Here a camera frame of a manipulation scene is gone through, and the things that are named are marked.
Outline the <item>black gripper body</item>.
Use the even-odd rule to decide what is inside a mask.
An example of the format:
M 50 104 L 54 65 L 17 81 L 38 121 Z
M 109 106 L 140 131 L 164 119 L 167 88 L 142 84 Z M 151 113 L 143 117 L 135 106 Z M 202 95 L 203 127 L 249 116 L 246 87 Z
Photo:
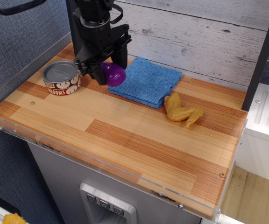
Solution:
M 79 30 L 85 43 L 86 54 L 83 62 L 74 63 L 82 74 L 89 73 L 90 66 L 101 64 L 111 58 L 115 47 L 131 42 L 128 24 L 112 28 L 109 21 L 103 24 L 81 23 Z

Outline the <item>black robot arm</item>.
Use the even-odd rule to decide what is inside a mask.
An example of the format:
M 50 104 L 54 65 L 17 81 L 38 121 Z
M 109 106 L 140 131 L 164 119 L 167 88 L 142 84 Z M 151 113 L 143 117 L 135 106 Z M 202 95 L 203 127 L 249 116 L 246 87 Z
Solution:
M 126 79 L 129 25 L 112 27 L 123 18 L 123 9 L 112 0 L 78 0 L 72 13 L 78 38 L 74 63 L 82 75 L 100 85 L 118 86 Z

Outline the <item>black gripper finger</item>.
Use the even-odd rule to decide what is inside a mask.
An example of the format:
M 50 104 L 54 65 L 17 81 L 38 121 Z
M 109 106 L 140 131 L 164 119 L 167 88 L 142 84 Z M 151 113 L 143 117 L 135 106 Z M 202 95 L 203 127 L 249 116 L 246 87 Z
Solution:
M 106 77 L 102 70 L 101 64 L 90 66 L 89 74 L 92 79 L 95 79 L 98 82 L 99 85 L 106 85 Z
M 111 55 L 112 62 L 121 66 L 123 69 L 127 67 L 127 44 L 115 47 Z

